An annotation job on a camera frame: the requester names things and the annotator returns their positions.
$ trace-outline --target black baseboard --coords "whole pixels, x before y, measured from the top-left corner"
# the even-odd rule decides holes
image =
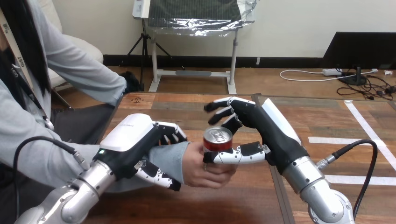
[[[237,57],[237,68],[280,68],[280,69],[306,69],[320,68],[322,58],[318,57]],[[104,55],[106,66],[141,66],[141,55]],[[157,56],[159,68],[197,67],[197,68],[229,68],[231,57],[208,56]],[[152,67],[151,56],[145,60],[145,67]]]

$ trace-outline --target soda can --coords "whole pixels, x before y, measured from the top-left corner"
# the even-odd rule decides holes
[[[221,126],[212,126],[204,133],[204,151],[220,152],[232,148],[233,134],[230,130]]]

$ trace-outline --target white wall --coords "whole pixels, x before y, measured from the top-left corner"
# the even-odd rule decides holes
[[[103,54],[125,55],[140,37],[133,0],[53,0],[65,34]],[[260,0],[256,22],[239,33],[238,56],[322,57],[336,31],[396,32],[395,0]],[[177,56],[230,56],[232,36],[161,35]],[[141,54],[141,45],[133,52]]]

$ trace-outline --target cable connector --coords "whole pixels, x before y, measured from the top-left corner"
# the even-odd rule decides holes
[[[76,153],[73,154],[73,157],[84,171],[89,170],[90,168],[89,163],[84,159],[84,157],[79,152],[76,151]]]
[[[324,168],[326,168],[330,163],[334,162],[335,160],[336,160],[336,158],[333,155],[329,155],[325,159],[322,159],[321,161],[319,161],[316,164],[316,166],[318,167],[318,169],[323,170]]]

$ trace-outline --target silver robotic arm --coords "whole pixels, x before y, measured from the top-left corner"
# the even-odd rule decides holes
[[[143,180],[174,191],[181,184],[165,174],[144,154],[161,141],[187,141],[178,125],[153,122],[145,114],[132,114],[118,124],[102,140],[100,149],[89,166],[77,153],[74,155],[82,172],[74,181],[53,190],[37,207],[21,215],[15,224],[79,224],[99,197],[117,180],[136,175]]]
[[[255,128],[262,136],[263,145],[254,142],[224,152],[206,152],[204,162],[245,164],[267,160],[277,167],[295,193],[308,203],[308,212],[314,223],[354,224],[349,200],[342,193],[330,189],[323,173],[301,146],[296,132],[270,99],[260,107],[250,100],[228,97],[209,103],[204,110],[211,112],[219,107],[225,109],[217,111],[209,124],[216,124],[222,117],[230,116],[222,124],[223,127],[233,134],[242,125]],[[323,161],[318,164],[320,168],[324,167]]]

